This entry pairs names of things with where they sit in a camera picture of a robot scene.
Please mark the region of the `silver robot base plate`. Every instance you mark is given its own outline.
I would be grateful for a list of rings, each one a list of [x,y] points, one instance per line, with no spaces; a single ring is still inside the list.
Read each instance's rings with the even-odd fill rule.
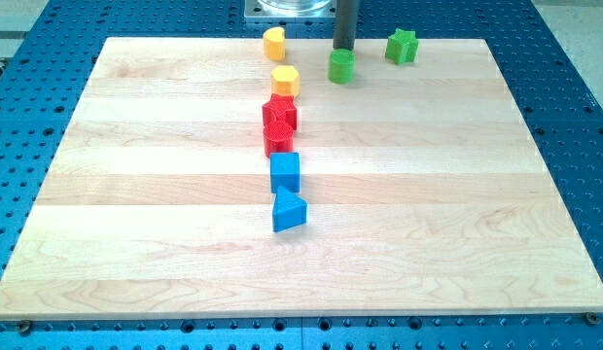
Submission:
[[[246,18],[331,18],[337,0],[245,0]]]

